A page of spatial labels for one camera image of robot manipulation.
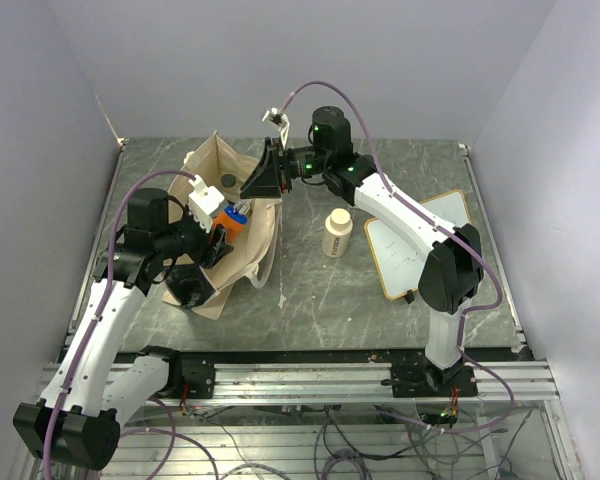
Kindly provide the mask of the orange pump bottle blue collar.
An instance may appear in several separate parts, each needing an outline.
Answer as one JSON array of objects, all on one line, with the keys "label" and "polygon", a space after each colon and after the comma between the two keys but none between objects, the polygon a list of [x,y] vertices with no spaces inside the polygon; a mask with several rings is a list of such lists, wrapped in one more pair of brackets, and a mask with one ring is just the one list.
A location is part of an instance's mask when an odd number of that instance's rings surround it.
[{"label": "orange pump bottle blue collar", "polygon": [[251,211],[250,200],[240,200],[228,205],[214,220],[214,226],[222,226],[225,232],[225,241],[233,244],[241,235],[249,222]]}]

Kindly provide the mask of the clear square bottle black cap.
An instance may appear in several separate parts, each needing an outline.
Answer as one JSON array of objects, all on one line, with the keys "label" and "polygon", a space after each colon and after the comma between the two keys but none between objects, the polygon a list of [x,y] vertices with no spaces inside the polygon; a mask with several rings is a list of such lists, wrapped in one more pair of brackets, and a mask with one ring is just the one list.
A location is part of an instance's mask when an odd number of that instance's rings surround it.
[{"label": "clear square bottle black cap", "polygon": [[221,177],[221,184],[225,188],[233,188],[237,183],[236,177],[233,174],[224,174]]}]

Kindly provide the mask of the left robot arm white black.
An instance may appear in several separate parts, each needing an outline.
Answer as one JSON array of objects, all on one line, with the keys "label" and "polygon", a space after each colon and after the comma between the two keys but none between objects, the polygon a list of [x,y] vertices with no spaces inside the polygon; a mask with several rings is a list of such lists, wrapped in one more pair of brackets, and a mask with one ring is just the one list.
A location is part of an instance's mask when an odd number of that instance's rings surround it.
[{"label": "left robot arm white black", "polygon": [[39,400],[20,404],[13,425],[43,475],[53,464],[92,471],[112,459],[121,428],[154,395],[172,397],[184,383],[181,355],[147,347],[113,383],[107,381],[119,345],[155,285],[167,275],[165,261],[187,255],[203,267],[231,248],[223,230],[213,231],[226,204],[215,187],[197,187],[170,221],[174,197],[158,188],[135,187],[116,212],[118,220],[102,263],[94,271],[89,305],[57,373]]}]

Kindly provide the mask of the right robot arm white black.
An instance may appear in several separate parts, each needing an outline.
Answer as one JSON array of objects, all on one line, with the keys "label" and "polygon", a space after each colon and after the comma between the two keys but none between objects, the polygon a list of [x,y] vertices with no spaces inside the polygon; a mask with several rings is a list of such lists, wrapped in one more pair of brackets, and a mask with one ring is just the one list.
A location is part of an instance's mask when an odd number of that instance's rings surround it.
[{"label": "right robot arm white black", "polygon": [[461,315],[484,276],[479,232],[433,215],[382,177],[370,155],[355,152],[350,122],[340,108],[323,106],[313,112],[305,147],[288,147],[290,122],[282,110],[271,108],[263,119],[277,127],[279,137],[265,139],[241,198],[276,199],[291,191],[294,180],[319,175],[332,194],[375,216],[410,244],[424,261],[417,289],[430,311],[420,380],[428,393],[445,394],[464,364]]}]

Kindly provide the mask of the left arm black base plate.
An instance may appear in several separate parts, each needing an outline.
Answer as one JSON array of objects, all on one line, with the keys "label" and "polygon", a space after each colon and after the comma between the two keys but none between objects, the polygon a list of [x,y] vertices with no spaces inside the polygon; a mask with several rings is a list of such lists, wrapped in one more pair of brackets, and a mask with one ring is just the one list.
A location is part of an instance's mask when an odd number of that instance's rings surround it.
[{"label": "left arm black base plate", "polygon": [[212,364],[179,364],[170,369],[169,392],[174,398],[211,399],[216,369]]}]

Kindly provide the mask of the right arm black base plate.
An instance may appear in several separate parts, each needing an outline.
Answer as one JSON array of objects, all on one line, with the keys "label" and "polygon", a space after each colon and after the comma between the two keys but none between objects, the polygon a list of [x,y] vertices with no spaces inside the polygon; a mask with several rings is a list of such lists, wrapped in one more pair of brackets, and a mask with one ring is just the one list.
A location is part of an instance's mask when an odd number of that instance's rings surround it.
[{"label": "right arm black base plate", "polygon": [[453,392],[461,398],[478,395],[474,371],[465,365],[441,372],[432,365],[396,364],[381,384],[391,387],[394,398],[450,398]]}]

